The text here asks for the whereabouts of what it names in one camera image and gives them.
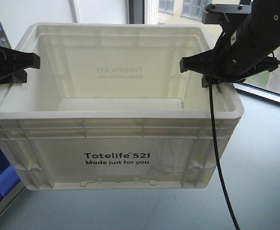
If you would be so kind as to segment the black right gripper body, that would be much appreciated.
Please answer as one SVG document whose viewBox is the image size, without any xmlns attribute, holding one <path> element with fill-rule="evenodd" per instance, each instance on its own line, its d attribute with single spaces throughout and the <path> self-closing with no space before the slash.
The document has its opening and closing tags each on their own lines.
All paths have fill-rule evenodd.
<svg viewBox="0 0 280 230">
<path fill-rule="evenodd" d="M 244 19 L 237 26 L 221 23 L 221 27 L 214 47 L 214 78 L 238 82 L 278 67 L 269 54 L 279 47 L 279 20 Z"/>
</svg>

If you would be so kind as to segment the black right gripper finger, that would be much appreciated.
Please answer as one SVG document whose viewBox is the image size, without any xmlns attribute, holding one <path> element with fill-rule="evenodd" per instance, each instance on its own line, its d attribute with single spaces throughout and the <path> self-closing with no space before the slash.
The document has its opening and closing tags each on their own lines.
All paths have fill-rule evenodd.
<svg viewBox="0 0 280 230">
<path fill-rule="evenodd" d="M 204 74 L 201 79 L 202 88 L 208 88 L 210 85 L 220 84 L 223 81 Z"/>
<path fill-rule="evenodd" d="M 179 62 L 180 72 L 194 71 L 208 76 L 216 76 L 214 67 L 215 51 L 213 49 L 190 56 L 182 57 Z"/>
</svg>

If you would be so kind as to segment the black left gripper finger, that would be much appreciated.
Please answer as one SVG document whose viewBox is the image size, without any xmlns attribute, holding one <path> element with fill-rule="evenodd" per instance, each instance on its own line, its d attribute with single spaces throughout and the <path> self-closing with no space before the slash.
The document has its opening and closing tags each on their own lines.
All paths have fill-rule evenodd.
<svg viewBox="0 0 280 230">
<path fill-rule="evenodd" d="M 0 74 L 12 74 L 26 68 L 39 69 L 40 57 L 35 53 L 0 47 Z"/>
<path fill-rule="evenodd" d="M 27 72 L 25 70 L 20 70 L 0 80 L 0 84 L 26 83 L 26 82 L 27 82 Z"/>
</svg>

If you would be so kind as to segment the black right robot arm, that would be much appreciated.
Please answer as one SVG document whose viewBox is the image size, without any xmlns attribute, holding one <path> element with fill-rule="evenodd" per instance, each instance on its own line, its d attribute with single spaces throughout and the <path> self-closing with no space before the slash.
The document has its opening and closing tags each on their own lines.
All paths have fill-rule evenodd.
<svg viewBox="0 0 280 230">
<path fill-rule="evenodd" d="M 202 23 L 222 28 L 214 48 L 183 57 L 179 63 L 182 73 L 190 70 L 203 75 L 202 87 L 243 82 L 280 65 L 272 55 L 280 46 L 280 0 L 209 4 L 203 10 Z"/>
</svg>

